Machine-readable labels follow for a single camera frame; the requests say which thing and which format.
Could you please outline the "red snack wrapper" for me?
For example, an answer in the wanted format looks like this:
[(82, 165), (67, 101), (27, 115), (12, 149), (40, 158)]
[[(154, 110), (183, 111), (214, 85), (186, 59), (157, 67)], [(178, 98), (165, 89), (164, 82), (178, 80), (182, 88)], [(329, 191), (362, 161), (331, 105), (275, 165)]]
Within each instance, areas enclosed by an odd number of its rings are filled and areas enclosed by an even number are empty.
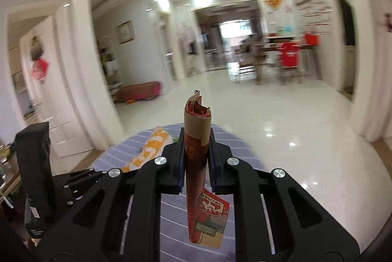
[(190, 242), (217, 249), (221, 246), (230, 203), (205, 188), (211, 134), (211, 109), (203, 106), (200, 91), (184, 110), (187, 226)]

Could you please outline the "white panel door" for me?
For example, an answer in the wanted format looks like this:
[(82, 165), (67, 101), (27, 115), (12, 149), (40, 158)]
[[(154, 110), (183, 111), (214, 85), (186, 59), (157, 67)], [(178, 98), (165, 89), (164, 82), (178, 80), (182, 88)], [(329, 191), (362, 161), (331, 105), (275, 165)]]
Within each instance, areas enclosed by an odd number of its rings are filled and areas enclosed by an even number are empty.
[[(49, 16), (19, 39), (23, 77), (40, 122), (48, 122), (51, 145), (60, 158), (93, 150), (74, 112), (59, 63), (54, 17)], [(33, 61), (50, 63), (46, 78), (31, 76)]]

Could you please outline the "grey checked tablecloth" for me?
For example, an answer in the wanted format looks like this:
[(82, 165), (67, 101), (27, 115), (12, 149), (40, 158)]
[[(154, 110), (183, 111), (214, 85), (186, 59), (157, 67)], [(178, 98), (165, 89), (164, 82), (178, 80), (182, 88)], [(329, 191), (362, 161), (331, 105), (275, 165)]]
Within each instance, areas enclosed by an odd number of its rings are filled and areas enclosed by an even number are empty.
[[(216, 142), (231, 148), (232, 155), (261, 170), (263, 165), (251, 146), (240, 137), (212, 125)], [(110, 147), (91, 165), (97, 171), (121, 168), (141, 151), (153, 129), (146, 129), (128, 137), (122, 143)], [(161, 261), (234, 261), (234, 204), (232, 196), (224, 196), (230, 202), (230, 212), (222, 243), (218, 249), (191, 243), (187, 231), (186, 197), (163, 195), (161, 197), (160, 260)]]

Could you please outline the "red diamond door decoration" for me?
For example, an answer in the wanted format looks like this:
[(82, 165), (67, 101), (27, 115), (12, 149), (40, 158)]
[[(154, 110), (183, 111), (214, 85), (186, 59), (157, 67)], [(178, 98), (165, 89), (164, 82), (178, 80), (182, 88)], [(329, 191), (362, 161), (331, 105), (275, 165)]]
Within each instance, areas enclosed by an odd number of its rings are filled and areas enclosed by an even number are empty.
[(38, 82), (43, 81), (48, 73), (50, 63), (43, 58), (33, 61), (31, 76)]

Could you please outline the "orange white snack bag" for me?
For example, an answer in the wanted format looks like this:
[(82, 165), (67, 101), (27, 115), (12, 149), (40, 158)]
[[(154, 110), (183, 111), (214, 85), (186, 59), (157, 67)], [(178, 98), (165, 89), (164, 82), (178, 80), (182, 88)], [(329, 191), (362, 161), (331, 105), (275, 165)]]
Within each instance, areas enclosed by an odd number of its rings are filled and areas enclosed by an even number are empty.
[(165, 146), (173, 143), (172, 136), (162, 127), (156, 127), (142, 147), (142, 151), (122, 167), (123, 172), (141, 168), (145, 163), (162, 155)]

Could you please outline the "pink brown low bench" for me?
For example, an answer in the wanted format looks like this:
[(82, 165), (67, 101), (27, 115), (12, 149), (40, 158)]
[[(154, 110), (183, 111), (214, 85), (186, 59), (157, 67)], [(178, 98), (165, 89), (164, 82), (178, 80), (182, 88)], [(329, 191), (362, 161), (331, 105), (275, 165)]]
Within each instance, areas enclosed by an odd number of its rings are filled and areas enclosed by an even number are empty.
[(128, 100), (153, 99), (160, 95), (160, 91), (161, 84), (157, 81), (124, 86), (117, 92), (114, 102), (125, 103)]

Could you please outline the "chair with red cover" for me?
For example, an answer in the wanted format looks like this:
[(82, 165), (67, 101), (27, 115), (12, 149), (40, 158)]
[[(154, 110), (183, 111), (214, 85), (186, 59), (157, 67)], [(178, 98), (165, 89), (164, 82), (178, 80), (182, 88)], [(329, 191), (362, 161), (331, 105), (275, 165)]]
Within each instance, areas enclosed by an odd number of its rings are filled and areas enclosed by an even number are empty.
[(300, 46), (296, 42), (281, 43), (278, 50), (278, 76), (282, 85), (286, 84), (287, 75), (297, 77), (298, 83), (302, 83), (300, 72)]

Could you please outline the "wooden dining table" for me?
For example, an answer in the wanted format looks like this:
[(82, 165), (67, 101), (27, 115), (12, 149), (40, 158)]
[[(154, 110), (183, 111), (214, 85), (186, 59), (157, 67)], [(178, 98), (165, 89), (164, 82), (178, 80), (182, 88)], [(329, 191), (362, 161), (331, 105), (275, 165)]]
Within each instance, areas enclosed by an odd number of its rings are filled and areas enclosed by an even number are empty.
[(294, 73), (299, 83), (302, 82), (302, 73), (300, 72), (300, 54), (302, 50), (309, 50), (312, 55), (316, 77), (322, 80), (322, 71), (318, 56), (318, 46), (309, 44), (298, 44), (296, 42), (278, 43), (274, 45), (263, 45), (262, 43), (254, 43), (252, 45), (252, 53), (257, 59), (256, 71), (258, 80), (261, 74), (258, 71), (259, 61), (264, 59), (268, 52), (276, 52), (278, 54), (278, 79), (281, 85), (286, 84), (287, 73)]

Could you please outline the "red bag on table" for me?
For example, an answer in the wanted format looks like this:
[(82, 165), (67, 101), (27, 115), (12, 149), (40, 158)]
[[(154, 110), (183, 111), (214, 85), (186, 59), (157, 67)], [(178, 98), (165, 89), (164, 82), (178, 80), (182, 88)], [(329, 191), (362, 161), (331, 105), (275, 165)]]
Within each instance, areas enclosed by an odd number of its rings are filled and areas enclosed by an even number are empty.
[(317, 47), (319, 45), (319, 36), (315, 32), (307, 32), (304, 34), (305, 43), (311, 47)]

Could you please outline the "framed picture on wall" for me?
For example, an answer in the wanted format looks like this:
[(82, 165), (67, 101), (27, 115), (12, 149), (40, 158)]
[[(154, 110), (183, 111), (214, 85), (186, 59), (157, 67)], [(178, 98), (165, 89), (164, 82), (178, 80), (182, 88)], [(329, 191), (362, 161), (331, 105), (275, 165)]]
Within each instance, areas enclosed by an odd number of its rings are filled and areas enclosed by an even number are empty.
[(124, 43), (134, 40), (134, 28), (132, 21), (127, 21), (116, 27), (116, 32), (118, 36), (119, 43), (122, 45)]

